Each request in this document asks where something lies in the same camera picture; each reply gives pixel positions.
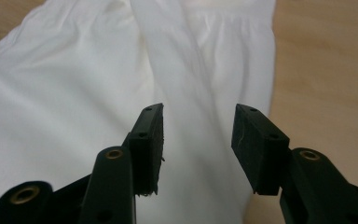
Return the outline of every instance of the table surface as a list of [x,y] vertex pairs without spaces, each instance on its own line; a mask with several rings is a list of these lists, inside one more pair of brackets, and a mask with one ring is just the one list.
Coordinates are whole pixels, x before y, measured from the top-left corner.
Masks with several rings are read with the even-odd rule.
[[[0,39],[43,0],[0,0]],[[277,0],[269,117],[291,148],[325,154],[358,186],[358,0]],[[279,197],[255,195],[245,223],[284,223]]]

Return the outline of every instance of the wooden table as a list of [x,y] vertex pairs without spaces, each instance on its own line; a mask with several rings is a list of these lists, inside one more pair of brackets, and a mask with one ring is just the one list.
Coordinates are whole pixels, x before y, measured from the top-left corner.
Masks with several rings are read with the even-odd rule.
[[[0,0],[0,39],[43,0]],[[358,186],[358,0],[277,0],[270,118]],[[255,195],[245,223],[284,223],[278,197]]]

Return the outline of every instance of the white cloth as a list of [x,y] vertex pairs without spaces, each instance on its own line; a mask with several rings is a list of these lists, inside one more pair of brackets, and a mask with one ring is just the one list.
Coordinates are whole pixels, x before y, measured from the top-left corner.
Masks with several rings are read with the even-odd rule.
[[0,41],[0,196],[59,189],[163,103],[158,195],[138,223],[241,223],[235,104],[269,111],[274,0],[48,0]]

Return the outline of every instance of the white fabric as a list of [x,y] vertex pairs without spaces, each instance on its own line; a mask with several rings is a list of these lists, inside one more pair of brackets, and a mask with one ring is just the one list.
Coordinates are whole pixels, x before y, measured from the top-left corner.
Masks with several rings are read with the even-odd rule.
[[48,0],[0,42],[0,196],[61,188],[163,103],[159,193],[138,223],[241,223],[236,103],[269,111],[274,0]]

